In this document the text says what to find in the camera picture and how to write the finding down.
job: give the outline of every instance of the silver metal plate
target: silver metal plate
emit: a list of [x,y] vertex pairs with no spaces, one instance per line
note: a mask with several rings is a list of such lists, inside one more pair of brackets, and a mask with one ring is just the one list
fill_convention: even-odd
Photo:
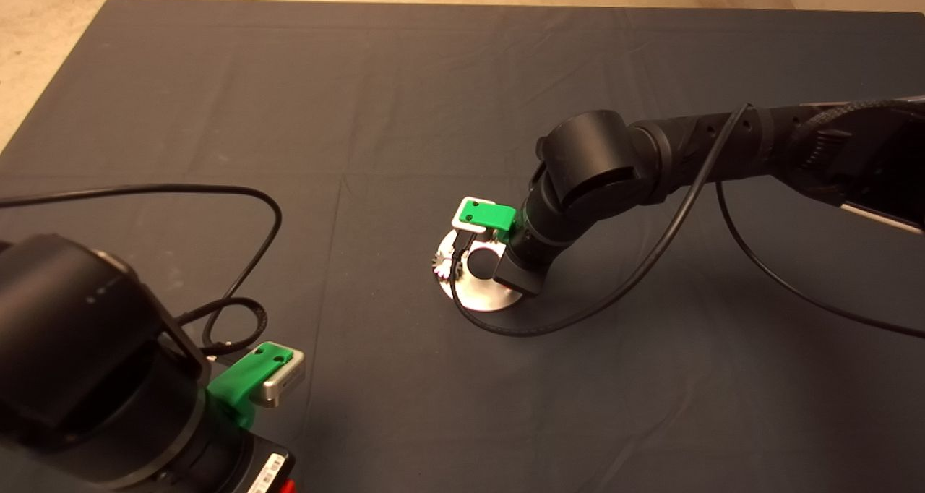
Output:
[[[452,264],[454,240],[456,240],[455,229],[443,237],[443,241],[440,242],[439,248],[436,249],[436,256],[434,257],[433,264],[434,276],[436,277],[437,283],[439,283],[443,288],[443,292],[451,299],[452,290],[449,289],[449,266]],[[507,248],[507,246],[493,239],[490,241],[476,239],[472,243],[472,247],[469,248],[469,252],[473,252],[473,250],[476,249],[491,249],[493,252],[498,253],[498,256],[502,256],[505,248]],[[506,288],[506,286],[503,286],[501,283],[494,280],[482,280],[473,276],[472,273],[469,272],[469,252],[462,254],[462,260],[460,260],[462,271],[459,272],[459,276],[456,280],[456,294],[459,295],[460,302],[462,302],[462,305],[465,305],[466,309],[472,309],[477,312],[500,311],[500,309],[504,309],[506,306],[512,306],[518,299],[521,299],[521,293]]]

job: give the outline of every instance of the red component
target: red component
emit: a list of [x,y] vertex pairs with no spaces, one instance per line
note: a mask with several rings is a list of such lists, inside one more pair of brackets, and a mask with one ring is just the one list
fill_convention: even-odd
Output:
[[280,493],[295,493],[295,481],[292,479],[287,480],[286,484],[281,487]]

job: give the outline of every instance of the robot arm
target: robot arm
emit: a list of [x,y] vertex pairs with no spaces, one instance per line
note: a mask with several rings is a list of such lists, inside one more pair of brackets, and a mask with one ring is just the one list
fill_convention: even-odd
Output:
[[102,489],[294,491],[248,401],[274,406],[301,352],[264,343],[209,383],[181,329],[202,314],[172,318],[124,262],[60,236],[0,245],[0,443]]
[[[598,220],[657,204],[697,176],[730,114],[624,124],[572,117],[536,145],[541,164],[494,279],[541,292],[559,253]],[[912,100],[750,108],[708,181],[770,174],[812,199],[906,230],[925,229],[925,104]]]

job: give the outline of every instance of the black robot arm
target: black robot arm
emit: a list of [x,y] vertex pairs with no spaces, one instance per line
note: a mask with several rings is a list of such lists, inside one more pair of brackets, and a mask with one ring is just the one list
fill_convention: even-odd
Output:
[[[697,176],[729,113],[624,124],[572,117],[536,145],[541,164],[494,279],[541,292],[559,253],[598,220],[657,204]],[[708,181],[770,174],[812,199],[925,229],[925,104],[886,100],[749,108]]]

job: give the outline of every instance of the barcode label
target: barcode label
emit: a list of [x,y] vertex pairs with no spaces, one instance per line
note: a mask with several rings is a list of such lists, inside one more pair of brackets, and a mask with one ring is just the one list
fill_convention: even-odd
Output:
[[285,461],[286,458],[281,454],[271,454],[270,458],[267,459],[267,463],[264,464],[264,469],[260,470],[257,480],[254,480],[254,483],[251,484],[251,489],[248,489],[247,493],[267,493]]

